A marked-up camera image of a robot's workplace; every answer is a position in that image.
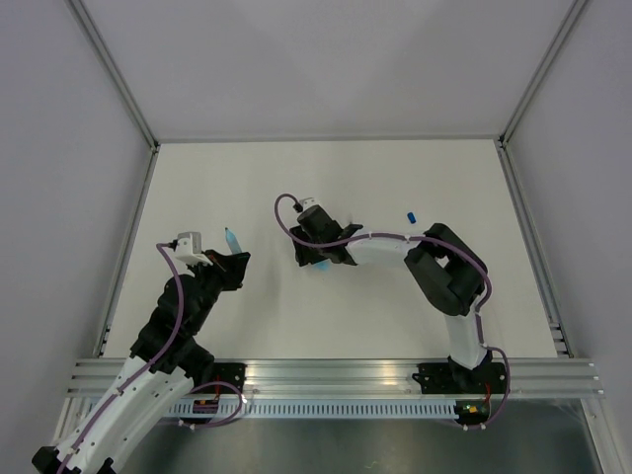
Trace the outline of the light blue highlighter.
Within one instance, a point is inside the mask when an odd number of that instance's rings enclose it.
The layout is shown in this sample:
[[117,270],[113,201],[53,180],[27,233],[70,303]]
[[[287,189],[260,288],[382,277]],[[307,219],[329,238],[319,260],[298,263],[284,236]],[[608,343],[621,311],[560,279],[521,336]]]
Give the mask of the light blue highlighter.
[[224,228],[224,236],[226,244],[232,255],[241,254],[243,252],[236,235],[228,227]]

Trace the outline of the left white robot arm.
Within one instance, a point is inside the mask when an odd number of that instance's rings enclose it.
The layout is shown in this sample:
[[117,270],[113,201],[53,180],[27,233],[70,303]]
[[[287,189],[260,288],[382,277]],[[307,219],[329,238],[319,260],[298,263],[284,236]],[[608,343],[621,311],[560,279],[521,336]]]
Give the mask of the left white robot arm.
[[219,295],[242,287],[250,258],[208,250],[187,274],[173,272],[111,386],[66,439],[36,452],[35,469],[118,473],[182,397],[216,387],[243,403],[236,382],[216,377],[214,356],[195,337]]

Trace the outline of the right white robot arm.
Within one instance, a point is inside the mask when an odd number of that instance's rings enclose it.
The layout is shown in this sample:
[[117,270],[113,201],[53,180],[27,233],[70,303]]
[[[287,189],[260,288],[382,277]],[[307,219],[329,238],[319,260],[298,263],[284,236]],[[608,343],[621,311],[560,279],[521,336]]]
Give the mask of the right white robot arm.
[[297,224],[286,230],[301,267],[329,261],[346,266],[394,266],[407,270],[429,304],[445,318],[449,377],[470,392],[486,379],[491,352],[485,347],[480,308],[491,295],[483,261],[447,225],[433,224],[418,236],[341,226],[317,203],[293,206]]

